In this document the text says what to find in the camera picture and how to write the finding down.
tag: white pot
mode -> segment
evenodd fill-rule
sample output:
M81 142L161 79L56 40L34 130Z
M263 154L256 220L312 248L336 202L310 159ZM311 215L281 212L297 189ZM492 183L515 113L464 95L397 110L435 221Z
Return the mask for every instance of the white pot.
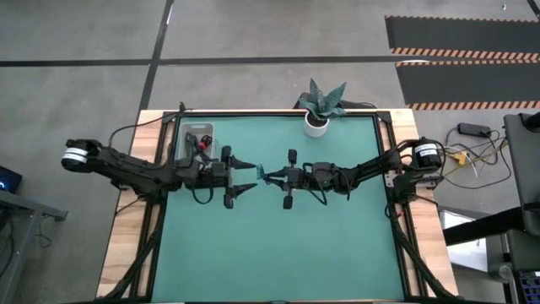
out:
M304 131L306 134L308 134L311 137L317 138L324 135L324 133L327 132L328 129L328 123L330 122L330 119L327 119L327 123L324 124L324 126L321 127L313 127L307 122L307 116L309 115L309 112L305 113L304 116Z

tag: plastic container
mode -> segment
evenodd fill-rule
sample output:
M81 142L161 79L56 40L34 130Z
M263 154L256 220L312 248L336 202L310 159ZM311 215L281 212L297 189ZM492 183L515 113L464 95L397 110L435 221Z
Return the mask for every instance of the plastic container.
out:
M190 147L193 147L193 142L189 140L196 140L198 145L205 135L212 137L212 143L204 150L204 154L210 159L213 159L215 157L216 140L213 136L213 124L209 122L188 122L180 125L180 132L178 135L179 149L176 153L176 158L191 157L192 152L190 153ZM201 155L195 156L195 160L204 163Z

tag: wire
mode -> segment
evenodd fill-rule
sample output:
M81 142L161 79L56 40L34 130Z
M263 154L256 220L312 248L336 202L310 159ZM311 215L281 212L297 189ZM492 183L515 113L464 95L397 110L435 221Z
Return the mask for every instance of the wire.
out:
M8 237L9 241L6 242L6 245L2 249L2 252L0 253L0 257L3 255L3 253L8 248L8 244L11 247L11 250L10 250L10 253L9 253L8 261L3 266L2 271L0 271L0 278L2 278L2 276L6 273L6 270L8 270L8 266L11 264L11 260L14 258L14 252L15 252L14 218L13 218L13 215L9 211L6 211L6 212L8 212L8 216L9 216L9 229L10 229L9 237Z
M41 247L41 249L47 249L52 244L51 238L49 236L44 235L42 230L41 230L41 223L43 222L44 219L46 219L48 217L51 217L51 216L47 215L47 214L44 214L41 217L40 224L38 225L38 228L37 228L38 229L38 234L35 235L35 236L38 236L40 238L40 247Z
M339 170L335 165L332 165L331 167L332 169L330 170L327 170L327 169L317 169L315 170L315 172L313 172L313 177L317 180L316 178L316 173L318 171L326 171L326 172L330 172L330 173L333 173L334 171L337 172L337 174L333 175L332 177L330 177L330 179L334 179L336 176L338 176L338 174L341 174L343 176L343 179L345 180L345 183L347 183L347 200L350 200L350 197L351 197L351 182L347 179L347 176L345 175L345 173L343 173L343 171ZM319 188L321 189L321 191L323 192L322 190L322 185L319 183Z
M494 140L494 142L497 143L497 142L500 141L500 140L502 140L502 138L498 138L498 139ZM468 151L469 149L474 149L474 148L482 147L482 146L484 146L484 145L486 145L486 144L491 144L491 143L490 143L489 141L487 141L487 142L485 142L485 143L477 144L477 145L474 145L474 146L472 146L472 147L466 147L465 149L460 150L460 152ZM458 144L452 144L451 146L457 146L457 145L465 146L464 144L460 144L460 143L458 143Z
M177 115L179 112L176 111L176 112L172 112L172 113L169 113L167 115L163 115L162 117L158 117L156 119L153 119L149 122L143 122L143 123L139 123L139 124L134 124L134 125L129 125L129 126L125 126L125 127L122 127L122 128L118 128L116 129L112 134L111 136L109 137L109 148L112 147L112 139L115 137L115 135L122 131L122 130L126 130L126 129L129 129L129 128L136 128L136 127L142 127L142 126L146 126L152 122L157 122L158 120L162 120L162 119L165 119L166 117L170 117L170 116L173 116L173 115Z
M141 200L141 198L137 198L137 199L135 199L134 201L132 201L131 203L129 203L129 204L125 205L124 207L118 209L118 210L115 212L115 216L117 216L119 213L121 213L125 208L128 208L128 207L132 206L133 204L135 204L136 202L138 202L138 201L140 201L140 200Z
M401 155L400 158L401 159L404 159L406 157L409 157L411 160L413 159L413 156L412 155Z
M500 133L499 133L499 131L497 131L497 138L499 138L499 137L500 137ZM497 147L495 147L494 141L491 140L491 137L488 137L488 139L489 139L489 142L491 143L491 146L493 147L493 151L496 151L496 150L497 150ZM489 147L487 147L486 149L484 149L484 150L480 153L480 155L482 155L482 154L483 154L486 150L488 150L488 149L489 149ZM488 159L483 163L482 168L480 168L480 173L479 173L479 175L482 175L483 168L485 168L485 166L488 164L488 160L489 160L490 158L491 158L491 156L488 157ZM496 164L498 160L499 160L499 156L498 156L498 154L495 153L495 162L494 162L494 163Z
M307 192L311 193L311 195L313 195L314 198L316 198L321 204L323 205L327 205L327 198L326 196L324 195L324 192L322 192L322 197L324 198L324 200L322 200L321 198L319 198L313 191L311 191L310 189L306 189Z
M445 165L446 165L445 145L441 144L440 142L438 142L436 140L433 140L433 141L442 148L443 159L442 159L442 164L440 165L440 174L439 174L439 177L442 177L442 171L445 169Z
M212 187L212 184L210 184L210 187L208 188L210 190L210 197L208 198L208 200L206 202L202 202L201 200L198 199L197 195L195 194L195 188L192 188L192 195L193 195L193 199L195 199L195 201L199 204L208 204L210 203L210 201L212 200L213 198L213 187Z
M458 148L454 148L452 146L445 146L445 149L453 149L453 150L456 150L457 153L460 153L459 149ZM476 176L478 178L478 172L476 171L476 166L474 165L473 161L471 160L471 158L469 157L469 155L465 154L465 157L469 160L469 162L471 163L471 166L472 166L472 169L474 170L474 176Z
M445 145L446 145L446 146L448 146L448 138L449 138L451 132L454 131L454 130L456 130L456 128L453 128L452 130L450 130L450 131L446 134L446 140L445 140ZM486 133L486 134L485 134L485 135L486 135L486 138L489 140L489 141L486 142L486 143L483 143L483 144L480 144L480 145L476 145L476 146L473 146L473 147L467 147L465 144L462 144L462 143L451 144L451 146L452 146L452 147L455 147L455 146L463 147L463 148L465 148L463 151L467 151L467 152L471 153L472 155L474 155L475 157L478 158L478 157L480 157L480 156L483 154L483 152L485 152L487 149L489 149L489 147L486 148L486 149L484 149L480 154L477 154L476 152L474 152L474 151L473 151L473 148L477 148L477 147L483 146L483 145L485 145L485 144L492 144L493 140L491 139L491 133L495 133L495 132L497 133L497 138L495 139L495 142L497 142L497 141L500 139L500 133L499 133L499 131L497 131L497 130L492 130L492 131L490 131L489 133ZM485 162L486 165L491 165L491 166L492 166L492 165L496 165L496 164L497 164L497 162L499 161L499 158L498 158L498 156L495 156L495 161L492 162L492 163L488 162L487 160L482 160L482 161Z
M508 143L505 142L505 143L502 145L502 148L504 148L504 147L507 146L507 145L508 145ZM474 160L472 160L472 162L473 162L473 163L476 163L476 162L479 162L479 161L481 161L481 160L483 160L483 159L487 159L487 158L489 158L491 155L493 155L493 154L495 154L495 153L498 153L498 152L499 152L498 150L497 150L497 151L492 151L492 152L490 152L490 153L487 154L487 155L484 155L484 156L480 156L480 157L478 157L478 158L475 158ZM453 170L450 170L449 172L447 172L445 175L443 175L443 177L444 177L444 176L449 176L451 173L454 173L455 171L458 171L458 170L460 170L460 169L462 169L462 168L465 168L466 166L469 166L469 165L471 165L471 164L465 164L464 166L456 167L456 168L454 168Z
M450 134L452 134L452 132L454 132L456 130L457 130L457 128L452 128L452 129L450 129L450 131L448 131L448 133L446 134L446 138L445 138L445 146L448 145L448 140L450 138Z
M503 154L503 151L502 151L502 148L503 148L503 144L505 143L505 139L503 139L503 141L500 143L499 145L499 148L495 151L495 153L497 151L500 152L500 158L503 160L503 162L505 163L505 166L506 166L506 169L508 169L508 176L504 177L504 178L501 178L500 180L498 181L495 181L495 182L489 182L485 185L482 185L482 186L478 186L478 187L467 187L467 186L462 186L462 185L458 185L456 183L454 183L453 181L451 181L450 179L448 179L448 177L444 176L444 178L446 179L447 182L449 182L450 184L456 186L456 187L460 187L460 188L463 188L463 189L473 189L473 190L476 190L476 189L481 189L483 187L489 187L489 186L493 186L495 184L498 184L500 182L503 182L503 181L506 181L507 179L509 179L511 176L512 176L512 170L510 168L510 166L508 165L508 162L506 161L506 158L505 158L505 155Z
M339 169L335 169L335 170L337 171L337 173L339 173L339 174L341 174L343 176L343 179L347 183L347 200L349 200L351 198L351 185L350 185L350 182L348 181L347 176L345 175L345 173L343 173L343 171L341 171Z
M435 204L435 206L437 206L437 207L439 206L439 203L435 202L435 201L434 201L433 199L431 199L431 198L426 198L426 197L423 197L423 196L418 195L418 194L416 194L416 197L417 197L417 198L421 198L421 199L423 199L423 200L425 200L425 201L431 202L431 203Z

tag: metal stand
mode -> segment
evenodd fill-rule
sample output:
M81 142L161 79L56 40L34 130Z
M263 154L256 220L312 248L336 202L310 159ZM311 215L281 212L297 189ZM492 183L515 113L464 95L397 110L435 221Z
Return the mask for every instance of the metal stand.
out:
M0 267L3 268L8 263L6 271L0 277L0 304L8 304L11 303L17 288L24 262L30 252L30 245L38 231L42 217L46 215L51 216L56 221L63 221L68 212L4 191L0 191L0 207L4 212L9 213L4 216L6 220L3 221L4 225L0 226L2 229L0 234L8 239L5 242L6 246L13 244L13 248L9 248L10 251L13 250L13 256L9 259L6 254L6 258L0 258Z

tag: potted plant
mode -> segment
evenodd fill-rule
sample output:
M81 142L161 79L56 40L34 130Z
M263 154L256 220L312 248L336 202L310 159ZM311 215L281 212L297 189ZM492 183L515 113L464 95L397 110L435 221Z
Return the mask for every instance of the potted plant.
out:
M310 94L299 99L300 104L307 109L304 118L306 134L314 138L321 137L328 129L330 118L345 114L345 110L339 106L339 101L346 84L343 83L324 96L315 81L313 79L310 81Z

